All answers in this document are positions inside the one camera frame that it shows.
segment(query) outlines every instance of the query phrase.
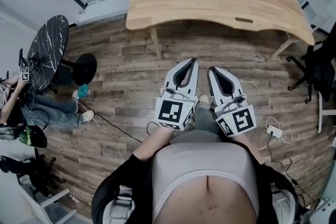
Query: floor plank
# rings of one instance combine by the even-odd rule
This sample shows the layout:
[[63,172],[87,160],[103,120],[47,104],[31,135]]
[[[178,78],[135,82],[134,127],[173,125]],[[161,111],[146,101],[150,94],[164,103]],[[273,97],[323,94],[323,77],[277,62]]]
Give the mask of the floor plank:
[[[199,59],[197,94],[209,94],[206,70],[217,66],[232,72],[240,80],[248,101],[254,105],[257,128],[248,133],[256,147],[266,145],[265,121],[274,117],[283,130],[291,129],[293,142],[276,140],[270,144],[274,160],[284,165],[293,161],[288,174],[313,198],[317,198],[328,176],[333,150],[331,119],[325,120],[323,131],[317,134],[318,99],[304,104],[306,85],[295,91],[287,86],[298,80],[302,73],[286,57],[301,56],[307,47],[291,45],[271,63],[266,58],[286,38],[273,30],[248,32],[209,22],[178,21],[166,23],[157,29],[163,48],[163,60],[157,61],[155,50],[146,30],[128,31],[125,16],[103,20],[70,30],[65,58],[75,61],[90,52],[97,57],[98,69],[90,83],[90,95],[83,101],[100,112],[113,124],[140,140],[147,137],[146,125],[153,119],[155,98],[163,86],[166,73],[178,62],[189,57]],[[71,97],[75,85],[59,87],[58,100]],[[127,157],[139,144],[104,120],[97,118],[121,153]],[[70,208],[90,218],[92,196],[98,185],[123,160],[115,144],[94,123],[80,128],[46,132],[49,146],[41,150],[57,161],[52,171],[64,178],[61,188],[69,187],[80,203],[64,201]],[[261,150],[267,165],[285,174],[281,165],[271,162],[267,147]],[[304,194],[306,203],[312,201]]]

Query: gray pants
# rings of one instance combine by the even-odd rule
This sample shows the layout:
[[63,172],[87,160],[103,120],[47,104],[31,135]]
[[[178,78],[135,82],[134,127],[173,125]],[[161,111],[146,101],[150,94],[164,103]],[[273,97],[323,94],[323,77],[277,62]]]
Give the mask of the gray pants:
[[170,143],[222,142],[218,136],[219,127],[209,109],[208,104],[198,104],[194,114],[195,124],[187,124],[183,131],[175,132]]
[[50,125],[56,127],[73,127],[83,123],[80,114],[75,113],[76,102],[58,102],[42,95],[28,95],[27,104],[21,112],[27,125]]

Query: round table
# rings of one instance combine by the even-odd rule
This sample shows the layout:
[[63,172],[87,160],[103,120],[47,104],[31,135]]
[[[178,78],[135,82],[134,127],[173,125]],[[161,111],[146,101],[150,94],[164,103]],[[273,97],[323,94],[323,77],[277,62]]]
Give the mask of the round table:
[[52,82],[65,52],[69,34],[69,23],[63,15],[47,21],[36,34],[27,59],[38,54],[36,67],[30,71],[29,86],[43,92]]

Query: skin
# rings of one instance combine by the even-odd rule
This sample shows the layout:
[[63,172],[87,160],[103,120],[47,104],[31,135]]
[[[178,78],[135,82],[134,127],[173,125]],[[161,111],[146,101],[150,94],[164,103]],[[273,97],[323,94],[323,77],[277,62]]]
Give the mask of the skin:
[[[135,151],[147,161],[168,145],[174,130],[158,127]],[[249,139],[241,134],[234,140],[245,144],[260,164],[265,161]],[[200,176],[178,185],[170,194],[155,224],[255,224],[257,215],[245,190],[236,182],[218,176]]]
[[9,118],[9,115],[11,114],[11,112],[13,110],[13,107],[15,105],[16,100],[18,99],[21,91],[23,90],[23,88],[27,84],[26,81],[21,81],[19,79],[19,76],[12,77],[12,78],[4,80],[2,82],[2,84],[7,84],[7,85],[14,85],[16,83],[17,83],[17,86],[16,86],[14,92],[12,93],[10,98],[8,99],[5,106],[0,111],[0,124],[6,124],[8,118]]

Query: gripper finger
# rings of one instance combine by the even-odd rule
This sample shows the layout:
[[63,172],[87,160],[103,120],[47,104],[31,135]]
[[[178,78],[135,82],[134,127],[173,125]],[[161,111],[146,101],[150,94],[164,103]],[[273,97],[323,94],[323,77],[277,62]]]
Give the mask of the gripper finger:
[[210,94],[214,98],[216,106],[224,104],[243,93],[239,80],[223,68],[210,67],[207,77]]
[[184,60],[167,73],[164,86],[195,95],[198,80],[198,61],[196,58]]

